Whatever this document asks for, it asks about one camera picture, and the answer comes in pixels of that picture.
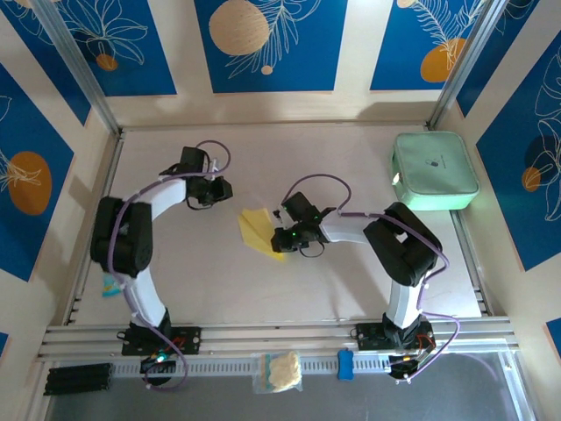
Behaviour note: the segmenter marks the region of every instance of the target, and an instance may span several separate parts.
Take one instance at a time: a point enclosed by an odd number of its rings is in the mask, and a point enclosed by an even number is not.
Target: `mint green case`
[[[400,134],[390,168],[395,194],[414,211],[464,209],[479,193],[464,141],[456,133]]]

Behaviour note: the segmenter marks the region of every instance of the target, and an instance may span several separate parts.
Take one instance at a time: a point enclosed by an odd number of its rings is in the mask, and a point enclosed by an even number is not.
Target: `blue sponge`
[[[350,381],[354,379],[354,373],[352,372],[353,355],[354,352],[349,351],[348,349],[342,349],[337,353],[337,357],[339,358],[339,371],[337,372],[337,378],[339,380]]]

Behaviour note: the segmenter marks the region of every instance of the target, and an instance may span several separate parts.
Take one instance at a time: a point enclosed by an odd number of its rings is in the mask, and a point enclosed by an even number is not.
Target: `clear plastic bag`
[[[297,352],[256,353],[252,357],[254,393],[279,393],[290,389],[302,392],[302,364]]]

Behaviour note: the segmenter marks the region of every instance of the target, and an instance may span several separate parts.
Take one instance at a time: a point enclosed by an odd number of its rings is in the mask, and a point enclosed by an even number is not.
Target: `white tabletop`
[[[173,323],[221,324],[310,322],[381,318],[390,279],[369,246],[326,245],[317,259],[298,253],[278,262],[244,245],[238,214],[244,208],[277,209],[288,188],[311,173],[332,173],[352,187],[348,211],[383,211],[396,200],[387,171],[397,134],[420,126],[239,125],[172,131],[127,132],[112,196],[129,196],[179,161],[183,146],[223,141],[232,162],[224,174],[234,197],[211,210],[179,204],[153,225],[151,263],[156,289]],[[224,156],[208,146],[211,157]],[[320,210],[337,206],[345,190],[329,179],[299,186]],[[480,316],[449,212],[417,212],[441,240],[451,268],[435,278],[423,308],[460,317]],[[119,296],[102,297],[102,271],[88,273],[78,325],[127,324],[130,312]]]

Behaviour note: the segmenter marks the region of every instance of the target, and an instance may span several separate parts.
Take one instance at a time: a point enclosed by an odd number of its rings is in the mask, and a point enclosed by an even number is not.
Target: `yellow cloth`
[[[244,209],[242,214],[238,215],[238,223],[242,239],[247,246],[278,261],[284,261],[284,254],[275,253],[271,246],[274,228],[269,218],[269,213],[265,208],[257,210]]]

